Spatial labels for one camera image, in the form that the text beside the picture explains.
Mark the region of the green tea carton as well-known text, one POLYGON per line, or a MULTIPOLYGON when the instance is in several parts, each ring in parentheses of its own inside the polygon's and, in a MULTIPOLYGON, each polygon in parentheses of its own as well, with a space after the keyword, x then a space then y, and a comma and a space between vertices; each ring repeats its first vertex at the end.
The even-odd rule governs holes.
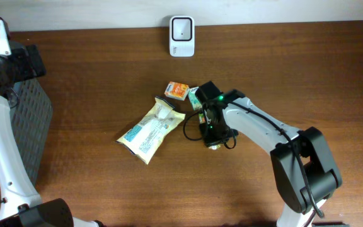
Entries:
POLYGON ((199 129, 205 146, 211 150, 219 149, 221 145, 218 142, 216 142, 215 139, 209 133, 205 134, 206 126, 207 124, 204 114, 199 113, 199 129))

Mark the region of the small teal tissue pack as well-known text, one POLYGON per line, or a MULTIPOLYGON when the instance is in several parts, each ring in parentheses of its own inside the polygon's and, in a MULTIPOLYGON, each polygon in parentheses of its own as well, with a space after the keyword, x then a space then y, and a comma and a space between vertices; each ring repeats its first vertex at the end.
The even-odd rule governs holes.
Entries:
POLYGON ((202 108, 202 104, 200 103, 199 99, 196 97, 195 93, 198 90, 198 86, 190 88, 188 92, 188 98, 194 110, 200 110, 202 108))

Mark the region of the small orange tissue pack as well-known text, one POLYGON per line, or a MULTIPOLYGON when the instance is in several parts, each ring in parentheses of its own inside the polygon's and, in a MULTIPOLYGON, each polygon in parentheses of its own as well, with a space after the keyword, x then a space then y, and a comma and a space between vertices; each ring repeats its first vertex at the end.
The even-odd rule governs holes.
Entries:
POLYGON ((190 88, 187 84, 170 81, 164 91, 164 94, 168 98, 184 101, 188 95, 189 89, 190 88))

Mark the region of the yellow snack bag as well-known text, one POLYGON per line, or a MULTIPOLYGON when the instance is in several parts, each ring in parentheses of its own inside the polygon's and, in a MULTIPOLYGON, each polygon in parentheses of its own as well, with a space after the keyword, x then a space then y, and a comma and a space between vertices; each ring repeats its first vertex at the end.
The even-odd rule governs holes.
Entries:
POLYGON ((184 119, 184 113, 175 111, 173 105, 156 96, 152 109, 116 142, 148 165, 165 137, 184 119))

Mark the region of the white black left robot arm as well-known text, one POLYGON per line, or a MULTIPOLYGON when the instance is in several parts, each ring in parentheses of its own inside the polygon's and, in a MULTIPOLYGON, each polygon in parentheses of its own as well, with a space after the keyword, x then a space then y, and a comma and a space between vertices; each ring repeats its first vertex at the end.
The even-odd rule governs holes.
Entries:
POLYGON ((35 45, 16 44, 0 55, 0 226, 102 226, 75 218, 61 199, 42 202, 25 171, 11 126, 9 93, 17 82, 45 75, 35 45))

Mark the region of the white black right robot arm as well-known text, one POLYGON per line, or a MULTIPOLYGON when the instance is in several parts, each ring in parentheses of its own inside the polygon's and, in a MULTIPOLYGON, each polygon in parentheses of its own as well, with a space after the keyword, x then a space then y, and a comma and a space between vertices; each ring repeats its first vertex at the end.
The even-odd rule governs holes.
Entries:
POLYGON ((321 207, 342 185, 342 176, 321 131, 287 125, 260 110, 242 92, 223 93, 211 81, 194 95, 202 106, 200 140, 208 148, 236 143, 242 134, 270 156, 284 201, 277 226, 312 226, 315 217, 323 218, 321 207))

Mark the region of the white barcode scanner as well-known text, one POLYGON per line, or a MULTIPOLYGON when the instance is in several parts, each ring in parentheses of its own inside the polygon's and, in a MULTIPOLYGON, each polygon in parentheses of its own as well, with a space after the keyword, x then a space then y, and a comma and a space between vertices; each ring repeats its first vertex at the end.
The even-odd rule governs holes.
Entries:
POLYGON ((192 57, 195 53, 195 20, 172 16, 169 20, 169 50, 172 57, 192 57))

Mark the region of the dark grey mesh basket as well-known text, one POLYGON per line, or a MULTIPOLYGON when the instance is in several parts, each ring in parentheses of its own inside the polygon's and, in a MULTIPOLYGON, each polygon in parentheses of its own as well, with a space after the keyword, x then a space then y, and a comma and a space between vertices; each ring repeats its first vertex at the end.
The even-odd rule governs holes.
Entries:
POLYGON ((53 107, 37 79, 16 83, 14 91, 20 98, 19 104, 10 112, 14 139, 25 171, 31 183, 35 185, 53 107))

